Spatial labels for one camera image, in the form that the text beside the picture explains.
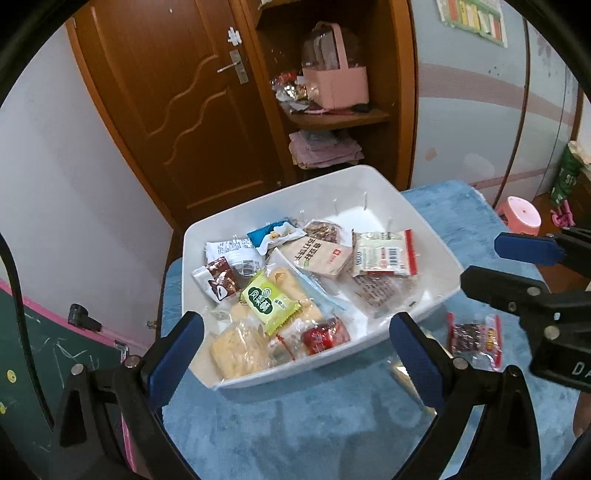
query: folded pink cloth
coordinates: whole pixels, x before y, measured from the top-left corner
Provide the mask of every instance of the folded pink cloth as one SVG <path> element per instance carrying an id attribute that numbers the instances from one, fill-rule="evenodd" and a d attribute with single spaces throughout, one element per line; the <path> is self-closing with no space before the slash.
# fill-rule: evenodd
<path id="1" fill-rule="evenodd" d="M 300 132 L 290 134 L 290 152 L 298 165 L 323 168 L 348 161 L 361 160 L 361 146 L 346 132 L 339 133 L 339 143 L 312 150 Z"/>

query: pink stool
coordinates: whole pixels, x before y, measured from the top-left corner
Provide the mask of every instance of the pink stool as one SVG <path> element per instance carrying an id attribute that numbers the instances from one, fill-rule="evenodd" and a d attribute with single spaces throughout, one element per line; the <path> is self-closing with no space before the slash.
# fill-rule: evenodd
<path id="1" fill-rule="evenodd" d="M 542 224 L 540 214 L 527 200 L 508 197 L 496 212 L 499 216 L 505 216 L 504 222 L 513 233 L 527 233 L 536 236 L 540 231 Z"/>

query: blue tablecloth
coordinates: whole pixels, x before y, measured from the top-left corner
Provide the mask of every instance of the blue tablecloth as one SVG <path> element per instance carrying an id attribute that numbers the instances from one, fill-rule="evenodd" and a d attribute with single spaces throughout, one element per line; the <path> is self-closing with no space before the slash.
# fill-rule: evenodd
<path id="1" fill-rule="evenodd" d="M 480 265 L 541 278 L 530 264 L 500 259 L 493 249 L 505 226 L 480 194 L 459 181 L 404 196 L 464 267 Z M 162 333 L 181 316 L 181 260 L 167 273 Z M 445 340 L 445 312 L 471 318 L 490 308 L 459 293 L 421 325 Z M 531 354 L 516 317 L 501 313 L 504 365 L 525 373 L 540 432 L 543 478 L 570 449 L 577 392 L 533 377 Z M 285 380 L 211 391 L 187 371 L 163 408 L 168 434 L 204 480 L 390 479 L 428 428 L 429 417 L 390 377 L 383 342 L 342 361 Z M 453 475 L 478 425 L 475 409 L 444 476 Z"/>

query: white storage box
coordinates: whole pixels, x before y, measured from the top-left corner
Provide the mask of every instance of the white storage box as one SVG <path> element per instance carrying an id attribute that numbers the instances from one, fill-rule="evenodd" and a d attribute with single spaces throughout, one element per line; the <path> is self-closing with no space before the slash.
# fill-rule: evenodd
<path id="1" fill-rule="evenodd" d="M 345 232 L 386 231 L 388 223 L 390 231 L 411 228 L 419 284 L 424 290 L 422 299 L 409 311 L 415 321 L 423 320 L 460 288 L 462 266 L 428 223 L 374 168 L 356 166 L 270 193 L 189 227 L 183 245 L 183 314 L 214 307 L 191 277 L 195 268 L 205 264 L 206 242 L 224 241 L 234 235 L 243 238 L 270 222 L 301 218 L 302 211 L 307 219 L 335 220 Z M 206 331 L 189 368 L 209 388 L 250 387 L 326 365 L 387 338 L 388 322 L 376 324 L 374 329 L 357 335 L 351 332 L 350 342 L 322 353 L 222 382 L 209 354 L 212 336 Z"/>

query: wooden door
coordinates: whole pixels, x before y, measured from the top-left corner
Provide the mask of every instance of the wooden door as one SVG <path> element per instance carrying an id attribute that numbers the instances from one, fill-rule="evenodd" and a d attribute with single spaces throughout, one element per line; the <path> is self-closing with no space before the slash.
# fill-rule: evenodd
<path id="1" fill-rule="evenodd" d="M 92 0 L 73 25 L 74 51 L 105 123 L 181 229 L 279 188 L 282 171 L 245 50 L 228 42 L 236 28 L 228 0 Z M 244 85 L 234 68 L 216 72 L 234 49 L 249 77 Z"/>

